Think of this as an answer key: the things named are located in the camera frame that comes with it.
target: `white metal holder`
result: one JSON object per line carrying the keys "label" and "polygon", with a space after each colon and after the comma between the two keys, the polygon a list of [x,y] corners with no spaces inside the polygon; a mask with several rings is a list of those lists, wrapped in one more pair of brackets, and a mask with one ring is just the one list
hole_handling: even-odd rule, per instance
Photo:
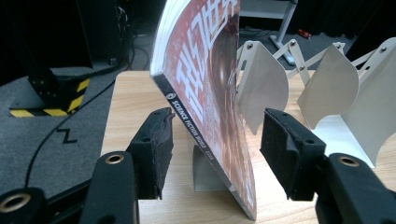
{"label": "white metal holder", "polygon": [[[296,68],[287,73],[287,77],[300,74],[305,89],[298,104],[308,127],[326,142],[326,155],[343,152],[374,167],[382,144],[396,132],[396,122],[393,121],[396,113],[396,100],[393,97],[396,95],[396,38],[387,40],[377,50],[352,63],[343,55],[344,45],[334,43],[305,61],[297,41],[291,40],[273,58],[278,59],[286,51],[290,51],[293,56]],[[242,50],[238,51],[238,58],[242,57]],[[317,72],[309,76],[308,67],[320,60]],[[357,71],[355,66],[364,62],[362,69]],[[256,71],[261,71],[260,65],[250,66],[259,66]],[[248,69],[246,64],[246,79],[260,75],[251,74]],[[272,83],[273,80],[262,77],[262,81]],[[244,88],[253,86],[245,84]],[[263,88],[249,91],[261,96],[265,94]]]}
{"label": "white metal holder", "polygon": [[224,182],[213,169],[204,153],[194,146],[192,155],[192,178],[194,191],[212,191],[227,189]]}
{"label": "white metal holder", "polygon": [[238,105],[249,129],[256,134],[266,107],[284,110],[289,98],[285,69],[260,41],[247,41],[238,50]]}

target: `yellow and black hazard stripe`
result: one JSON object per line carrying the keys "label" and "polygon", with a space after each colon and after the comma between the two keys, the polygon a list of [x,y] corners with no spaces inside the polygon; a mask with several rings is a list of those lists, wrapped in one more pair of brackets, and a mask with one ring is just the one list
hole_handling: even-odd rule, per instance
{"label": "yellow and black hazard stripe", "polygon": [[78,83],[74,90],[73,97],[65,102],[64,107],[43,106],[43,108],[10,108],[10,114],[16,118],[29,118],[38,116],[66,116],[76,112],[81,106],[85,91],[90,83],[89,79],[85,79]]}

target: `wooden surface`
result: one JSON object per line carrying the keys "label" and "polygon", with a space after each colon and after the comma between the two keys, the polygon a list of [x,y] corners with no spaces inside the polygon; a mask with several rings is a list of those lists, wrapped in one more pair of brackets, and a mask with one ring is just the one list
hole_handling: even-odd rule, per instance
{"label": "wooden surface", "polygon": [[[304,85],[298,76],[290,79],[290,99],[286,112],[304,123],[297,98]],[[167,107],[164,96],[149,72],[121,73],[114,88],[107,120],[102,155],[125,150],[144,120],[153,110]],[[173,158],[167,173],[162,200],[139,201],[141,223],[253,223],[228,190],[194,192],[192,148],[188,132],[178,117],[173,119]],[[390,189],[396,190],[396,134],[381,148],[375,172]],[[247,130],[253,163],[258,215],[256,223],[318,223],[313,202],[293,202],[278,184],[260,153],[262,133]]]}

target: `book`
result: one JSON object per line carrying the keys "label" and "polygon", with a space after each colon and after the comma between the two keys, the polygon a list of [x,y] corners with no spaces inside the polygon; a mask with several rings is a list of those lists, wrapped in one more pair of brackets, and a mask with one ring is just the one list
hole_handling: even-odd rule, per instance
{"label": "book", "polygon": [[254,175],[236,102],[239,11],[239,0],[168,0],[154,41],[150,75],[254,220]]}

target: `mounting bolt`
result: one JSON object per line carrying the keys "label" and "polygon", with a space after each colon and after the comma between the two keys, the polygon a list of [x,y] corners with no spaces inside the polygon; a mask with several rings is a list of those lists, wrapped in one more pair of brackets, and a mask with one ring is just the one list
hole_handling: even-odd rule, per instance
{"label": "mounting bolt", "polygon": [[116,58],[111,58],[110,61],[108,62],[110,65],[116,65],[118,60]]}

